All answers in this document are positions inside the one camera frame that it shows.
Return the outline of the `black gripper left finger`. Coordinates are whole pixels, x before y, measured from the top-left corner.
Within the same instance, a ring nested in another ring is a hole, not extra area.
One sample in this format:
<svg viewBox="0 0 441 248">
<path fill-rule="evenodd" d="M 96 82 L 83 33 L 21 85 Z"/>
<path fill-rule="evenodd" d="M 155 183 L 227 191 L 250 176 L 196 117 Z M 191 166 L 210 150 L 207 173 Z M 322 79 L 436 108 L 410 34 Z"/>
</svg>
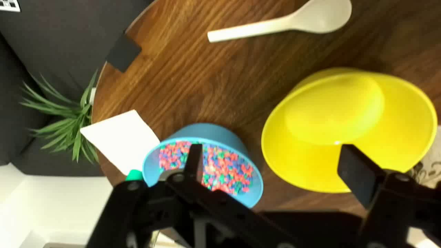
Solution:
<svg viewBox="0 0 441 248">
<path fill-rule="evenodd" d="M 191 146 L 187 165 L 184 169 L 185 181 L 199 181 L 202 176 L 200 168 L 203 166 L 203 144 L 196 143 Z"/>
</svg>

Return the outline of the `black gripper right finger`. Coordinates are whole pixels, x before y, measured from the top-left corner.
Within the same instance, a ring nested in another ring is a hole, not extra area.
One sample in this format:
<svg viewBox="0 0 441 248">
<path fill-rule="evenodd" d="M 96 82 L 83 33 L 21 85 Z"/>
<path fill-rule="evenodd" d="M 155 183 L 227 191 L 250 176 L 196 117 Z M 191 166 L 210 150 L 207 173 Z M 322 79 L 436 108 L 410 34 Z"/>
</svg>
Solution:
<svg viewBox="0 0 441 248">
<path fill-rule="evenodd" d="M 369 209 L 386 172 L 356 146 L 344 144 L 338 174 L 359 202 Z"/>
</svg>

